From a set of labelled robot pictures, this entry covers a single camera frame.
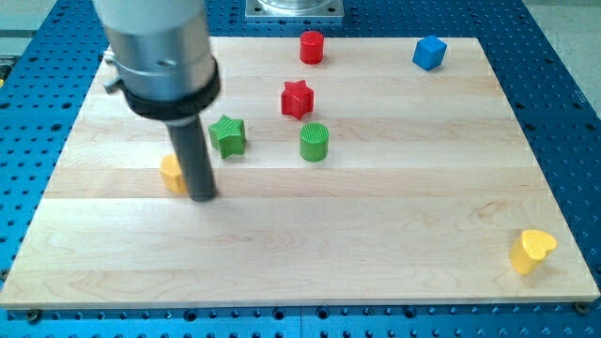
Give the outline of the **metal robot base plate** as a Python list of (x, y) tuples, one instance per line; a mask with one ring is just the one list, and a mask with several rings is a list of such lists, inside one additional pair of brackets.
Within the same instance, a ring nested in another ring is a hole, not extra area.
[(342, 18), (343, 0), (247, 0), (245, 17), (263, 18)]

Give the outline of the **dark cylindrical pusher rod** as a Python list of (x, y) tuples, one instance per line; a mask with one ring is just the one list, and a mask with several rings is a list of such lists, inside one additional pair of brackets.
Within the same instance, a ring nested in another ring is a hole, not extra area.
[(207, 143), (198, 115), (166, 122), (188, 195), (195, 202), (216, 195)]

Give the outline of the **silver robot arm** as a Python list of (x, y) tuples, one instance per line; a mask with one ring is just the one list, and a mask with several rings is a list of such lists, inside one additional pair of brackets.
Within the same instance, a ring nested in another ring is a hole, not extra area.
[(200, 114), (221, 89), (212, 55), (203, 0), (94, 0), (117, 70), (107, 83), (121, 91), (130, 109), (165, 124), (188, 195), (216, 194)]

